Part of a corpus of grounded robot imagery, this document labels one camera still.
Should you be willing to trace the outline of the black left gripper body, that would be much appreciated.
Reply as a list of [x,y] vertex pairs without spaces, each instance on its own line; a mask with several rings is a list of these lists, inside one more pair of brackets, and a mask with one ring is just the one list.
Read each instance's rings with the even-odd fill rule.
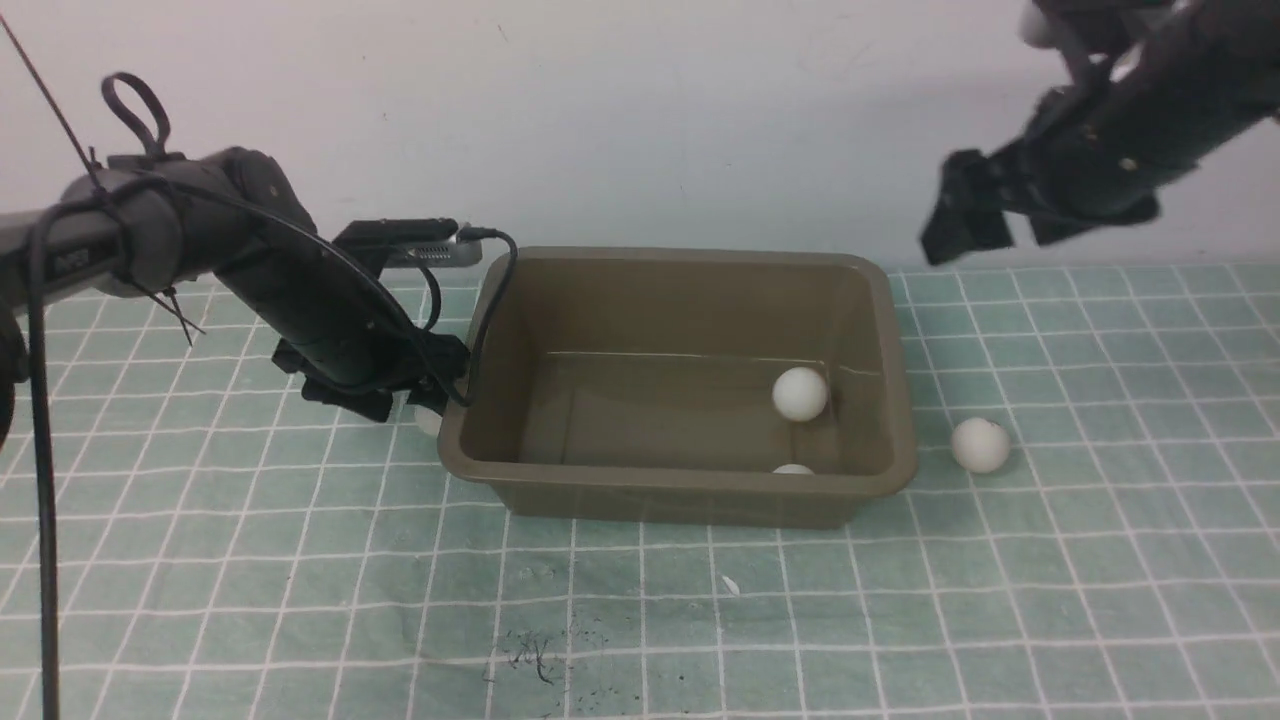
[[419,333],[428,351],[425,356],[407,340],[376,333],[365,346],[353,340],[326,345],[335,350],[335,356],[319,366],[288,340],[279,340],[271,361],[287,374],[303,375],[303,400],[339,407],[370,421],[389,419],[398,392],[408,395],[407,405],[442,415],[449,404],[449,383],[463,378],[471,352],[456,336]]

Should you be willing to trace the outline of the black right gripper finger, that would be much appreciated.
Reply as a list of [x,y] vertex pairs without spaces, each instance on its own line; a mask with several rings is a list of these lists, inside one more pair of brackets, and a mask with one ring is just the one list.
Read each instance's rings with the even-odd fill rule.
[[1030,229],[1041,247],[1061,243],[1100,228],[1125,225],[1126,214],[1089,214],[1083,211],[1038,210],[1030,214]]
[[931,266],[1014,246],[998,182],[982,151],[960,150],[943,160],[938,196],[920,246]]

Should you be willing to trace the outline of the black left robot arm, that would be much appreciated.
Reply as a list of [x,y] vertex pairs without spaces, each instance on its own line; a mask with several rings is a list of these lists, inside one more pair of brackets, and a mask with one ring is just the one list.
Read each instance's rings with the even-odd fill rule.
[[271,360],[302,377],[305,400],[375,423],[399,392],[443,413],[470,369],[462,340],[413,322],[379,281],[453,242],[458,222],[356,220],[323,240],[278,163],[246,149],[164,163],[114,156],[96,179],[109,204],[78,179],[47,228],[46,304],[87,288],[148,297],[214,275],[278,334]]

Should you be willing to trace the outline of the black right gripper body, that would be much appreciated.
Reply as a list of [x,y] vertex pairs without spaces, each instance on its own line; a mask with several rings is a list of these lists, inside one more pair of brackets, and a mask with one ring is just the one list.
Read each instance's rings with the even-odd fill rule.
[[1005,218],[1038,210],[1160,214],[1164,183],[1158,123],[1164,100],[1146,85],[1048,91],[1024,133],[989,156]]

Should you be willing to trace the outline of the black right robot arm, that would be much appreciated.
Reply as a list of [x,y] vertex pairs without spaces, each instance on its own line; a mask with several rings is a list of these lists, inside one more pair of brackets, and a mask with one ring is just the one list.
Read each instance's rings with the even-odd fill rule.
[[1010,214],[1043,247],[1149,223],[1162,187],[1277,115],[1275,1],[1033,1],[1023,28],[1070,83],[998,151],[945,159],[920,237],[932,266],[1012,247]]

